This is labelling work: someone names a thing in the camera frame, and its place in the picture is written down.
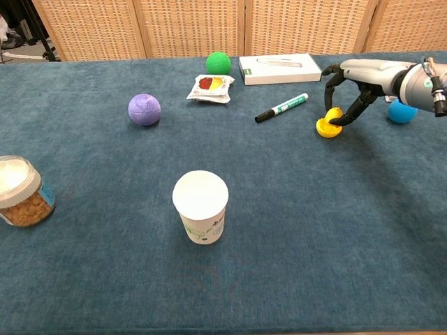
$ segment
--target white paper cup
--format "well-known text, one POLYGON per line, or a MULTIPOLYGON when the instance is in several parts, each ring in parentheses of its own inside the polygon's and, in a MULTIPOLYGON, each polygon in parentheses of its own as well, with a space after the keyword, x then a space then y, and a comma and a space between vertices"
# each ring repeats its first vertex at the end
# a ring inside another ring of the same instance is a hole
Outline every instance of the white paper cup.
POLYGON ((222 178, 208 171, 190 171, 175 184, 173 202, 191 241, 211 244, 220 238, 228 202, 222 178))

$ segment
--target purple ball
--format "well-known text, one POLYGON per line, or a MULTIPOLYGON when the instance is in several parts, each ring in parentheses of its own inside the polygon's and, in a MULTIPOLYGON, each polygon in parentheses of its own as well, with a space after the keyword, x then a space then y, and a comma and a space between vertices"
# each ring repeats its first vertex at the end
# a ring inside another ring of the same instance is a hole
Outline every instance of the purple ball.
POLYGON ((137 94, 129 103, 129 116, 140 126, 150 126, 160 119, 160 104, 149 94, 137 94))

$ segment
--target plastic jar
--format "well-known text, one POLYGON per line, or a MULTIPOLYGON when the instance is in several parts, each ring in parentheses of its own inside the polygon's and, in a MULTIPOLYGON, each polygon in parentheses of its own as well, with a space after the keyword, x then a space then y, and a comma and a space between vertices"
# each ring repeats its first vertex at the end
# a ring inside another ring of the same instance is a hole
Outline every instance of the plastic jar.
POLYGON ((0 157, 0 217, 10 225, 35 225, 54 209, 54 193, 20 156, 0 157))

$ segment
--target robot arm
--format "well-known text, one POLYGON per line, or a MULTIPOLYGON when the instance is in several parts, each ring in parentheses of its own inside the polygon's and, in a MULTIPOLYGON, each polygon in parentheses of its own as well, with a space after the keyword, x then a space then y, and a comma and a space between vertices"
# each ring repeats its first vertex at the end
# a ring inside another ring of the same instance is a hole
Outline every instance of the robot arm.
POLYGON ((346 114, 330 120, 336 126, 355 121, 379 96, 397 96, 411 107, 434 112, 436 117, 447 115, 447 64, 434 64, 432 59, 421 63, 385 61, 379 59, 349 59, 328 66, 323 75, 334 73, 325 88, 325 108, 332 108, 335 87, 346 79, 358 85, 359 97, 346 114))

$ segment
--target green ball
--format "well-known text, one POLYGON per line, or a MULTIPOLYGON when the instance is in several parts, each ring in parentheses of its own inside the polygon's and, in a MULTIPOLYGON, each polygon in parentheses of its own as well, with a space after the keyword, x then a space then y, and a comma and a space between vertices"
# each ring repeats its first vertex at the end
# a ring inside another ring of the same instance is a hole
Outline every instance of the green ball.
POLYGON ((231 60, 225 52, 216 51, 207 58, 207 72, 209 75, 228 75, 231 60))

